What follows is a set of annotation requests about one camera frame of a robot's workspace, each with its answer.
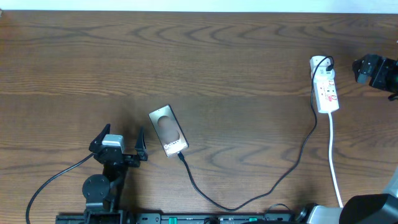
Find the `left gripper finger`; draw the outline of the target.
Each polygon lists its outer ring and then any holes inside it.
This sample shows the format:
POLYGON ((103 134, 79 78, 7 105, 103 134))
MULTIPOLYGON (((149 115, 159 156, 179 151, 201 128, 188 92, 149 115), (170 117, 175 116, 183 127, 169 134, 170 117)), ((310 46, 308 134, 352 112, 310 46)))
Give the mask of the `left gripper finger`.
POLYGON ((147 161, 148 160, 148 153, 147 153, 147 148, 146 148, 146 143, 144 139, 144 127, 142 126, 139 130, 139 134, 137 136, 137 141, 134 146, 137 156, 141 161, 147 161))
POLYGON ((103 130, 97 135, 97 137, 92 140, 89 146, 89 151, 91 152, 100 152, 102 148, 102 141, 107 134, 110 133, 110 124, 106 124, 103 130))

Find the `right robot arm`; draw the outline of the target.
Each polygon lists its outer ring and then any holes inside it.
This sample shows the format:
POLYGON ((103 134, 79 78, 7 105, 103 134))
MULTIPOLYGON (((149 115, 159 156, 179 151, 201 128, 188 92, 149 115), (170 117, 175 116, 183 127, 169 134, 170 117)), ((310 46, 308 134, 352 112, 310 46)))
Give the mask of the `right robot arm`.
MULTIPOLYGON (((310 59, 311 99, 317 110, 329 120, 328 163, 335 190, 337 207, 307 205, 296 216, 297 223, 397 223, 397 173, 380 194, 357 195, 343 203, 333 163, 334 127, 332 113, 340 108, 335 85, 335 61, 332 56, 316 55, 310 59)), ((397 99, 397 61, 367 54, 352 65, 357 83, 391 93, 389 101, 397 99)))

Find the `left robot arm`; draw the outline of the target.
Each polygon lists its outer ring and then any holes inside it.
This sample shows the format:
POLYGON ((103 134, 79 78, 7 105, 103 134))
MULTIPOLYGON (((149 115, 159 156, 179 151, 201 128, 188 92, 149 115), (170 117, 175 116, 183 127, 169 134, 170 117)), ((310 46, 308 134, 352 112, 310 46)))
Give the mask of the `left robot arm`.
POLYGON ((126 154, 122 135, 110 133, 110 124, 92 140, 89 151, 103 165, 103 172, 88 177, 82 187, 86 198, 85 223, 134 223, 134 215, 120 208, 125 178, 130 167, 148 160, 144 128, 139 130, 135 154, 126 154))

